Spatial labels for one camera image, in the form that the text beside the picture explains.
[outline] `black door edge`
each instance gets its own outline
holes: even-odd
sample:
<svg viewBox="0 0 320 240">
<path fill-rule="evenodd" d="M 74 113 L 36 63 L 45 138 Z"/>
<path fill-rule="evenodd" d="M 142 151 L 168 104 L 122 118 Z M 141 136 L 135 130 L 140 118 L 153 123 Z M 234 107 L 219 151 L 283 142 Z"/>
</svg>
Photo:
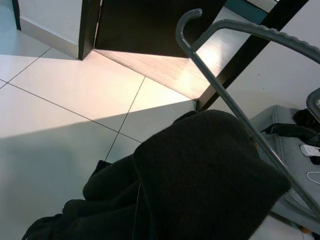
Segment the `black door edge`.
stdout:
<svg viewBox="0 0 320 240">
<path fill-rule="evenodd" d="M 15 19 L 16 29 L 21 31 L 20 8 L 19 8 L 18 0 L 12 0 L 12 7 L 13 7 L 13 12 L 14 12 L 14 19 Z"/>
<path fill-rule="evenodd" d="M 82 0 L 78 48 L 80 60 L 85 59 L 94 48 L 99 12 L 100 0 Z"/>
<path fill-rule="evenodd" d="M 280 31 L 307 2 L 308 0 L 280 0 L 261 22 L 261 25 Z M 216 76 L 216 79 L 223 83 L 224 88 L 229 87 L 268 43 L 268 40 L 250 36 Z M 210 85 L 197 100 L 196 110 L 207 110 L 218 97 L 219 95 Z"/>
</svg>

